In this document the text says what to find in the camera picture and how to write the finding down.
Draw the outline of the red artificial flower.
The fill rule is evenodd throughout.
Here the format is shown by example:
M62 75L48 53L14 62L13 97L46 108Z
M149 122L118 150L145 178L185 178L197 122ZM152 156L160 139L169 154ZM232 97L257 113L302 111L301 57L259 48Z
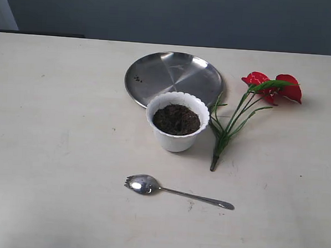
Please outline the red artificial flower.
M210 109L209 126L215 137L210 171L215 171L224 149L250 118L260 110L271 109L277 105L276 95L299 104L302 102L300 83L292 75L279 74L275 79L271 79L261 72L251 72L241 80L248 88L226 126L221 124L217 114L219 107L226 106L226 103L221 102L220 96Z

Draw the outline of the round stainless steel plate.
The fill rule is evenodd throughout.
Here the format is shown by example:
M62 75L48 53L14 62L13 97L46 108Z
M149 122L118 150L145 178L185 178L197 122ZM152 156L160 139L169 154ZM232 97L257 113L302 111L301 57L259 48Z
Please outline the round stainless steel plate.
M135 61L125 74L128 94L142 107L168 92L194 95L208 107L215 104L225 83L218 70L197 56L180 52L160 52Z

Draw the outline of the dark brown potting soil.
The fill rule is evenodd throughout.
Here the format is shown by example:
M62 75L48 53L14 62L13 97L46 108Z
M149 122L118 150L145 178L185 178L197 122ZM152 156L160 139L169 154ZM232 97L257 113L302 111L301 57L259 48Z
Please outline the dark brown potting soil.
M152 122L159 130L175 136L189 135L199 130L198 115L184 105L170 104L156 111Z

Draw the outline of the stainless steel spork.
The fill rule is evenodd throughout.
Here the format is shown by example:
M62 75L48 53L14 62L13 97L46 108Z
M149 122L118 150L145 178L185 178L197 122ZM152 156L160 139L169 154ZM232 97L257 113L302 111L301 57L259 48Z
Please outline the stainless steel spork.
M227 210L234 210L235 206L226 202L217 199L210 199L203 196L198 196L194 194L185 193L182 191L176 191L174 189L168 189L163 186L152 176L150 175L131 175L125 179L124 186L133 192L136 192L141 195L152 195L156 194L159 191L164 191L167 193L172 193L175 195L184 196L186 198L195 199L198 201L205 202L207 204L216 205L217 207L222 207Z

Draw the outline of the white scalloped plastic pot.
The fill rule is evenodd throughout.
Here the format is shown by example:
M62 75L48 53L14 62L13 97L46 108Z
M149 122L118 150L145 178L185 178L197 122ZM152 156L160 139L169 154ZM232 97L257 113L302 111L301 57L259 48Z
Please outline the white scalloped plastic pot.
M188 111L192 111L198 117L197 122L191 122L190 126L195 128L195 131L189 134L176 135L166 133L164 130L156 126L154 121L154 115L168 107L168 106L184 106ZM210 113L204 102L195 97L183 92L167 92L154 97L151 102L147 105L146 118L153 128L154 135L161 147L170 152L179 153L187 150L193 146L196 137L201 133L207 126L210 119Z

